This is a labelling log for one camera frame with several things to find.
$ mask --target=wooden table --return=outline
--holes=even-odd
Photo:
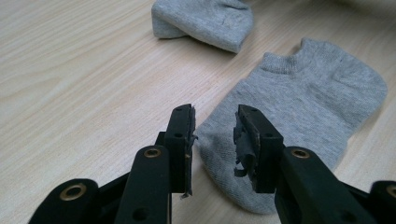
[[[248,1],[255,25],[232,54],[189,37],[154,37],[153,2],[0,3],[1,223],[26,223],[66,180],[102,186],[129,172],[136,151],[154,143],[174,107],[193,104],[201,124],[264,52],[291,54],[304,36],[355,55],[389,88],[382,107],[349,139],[336,175],[363,190],[396,180],[392,13],[333,1]],[[194,195],[174,196],[174,223],[279,222],[232,203],[194,154]]]

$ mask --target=table surface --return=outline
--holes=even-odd
[[[384,104],[349,139],[334,171],[369,190],[396,180],[396,10],[334,1],[248,1],[254,28],[233,54],[190,37],[153,36],[153,1],[0,3],[0,222],[26,223],[47,194],[80,177],[99,186],[129,172],[174,107],[201,124],[264,52],[328,40],[386,81]],[[174,223],[278,223],[214,184],[194,151],[194,195],[173,196]]]

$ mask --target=fabric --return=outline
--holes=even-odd
[[[250,7],[239,0],[157,0],[151,17],[159,38],[190,35],[235,53],[253,27]]]
[[[304,38],[291,56],[265,53],[198,127],[195,145],[209,174],[233,201],[254,213],[274,213],[274,195],[256,194],[247,176],[233,176],[238,105],[260,109],[286,147],[311,149],[333,169],[347,139],[386,94],[382,77],[369,66],[331,43]]]

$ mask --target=light wood surface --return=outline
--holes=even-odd
[[[248,1],[254,29],[232,54],[189,37],[157,39],[153,2],[0,2],[0,223],[26,223],[66,180],[102,186],[129,172],[174,107],[193,104],[199,125],[264,52],[291,54],[304,36],[355,55],[389,88],[349,139],[336,175],[363,190],[396,180],[395,7]],[[194,195],[173,197],[174,223],[279,222],[232,203],[196,153],[192,178]]]

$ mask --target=sock cuff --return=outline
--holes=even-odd
[[[303,38],[300,49],[290,56],[280,56],[265,52],[260,69],[276,74],[294,74],[306,68],[314,58],[319,42]]]

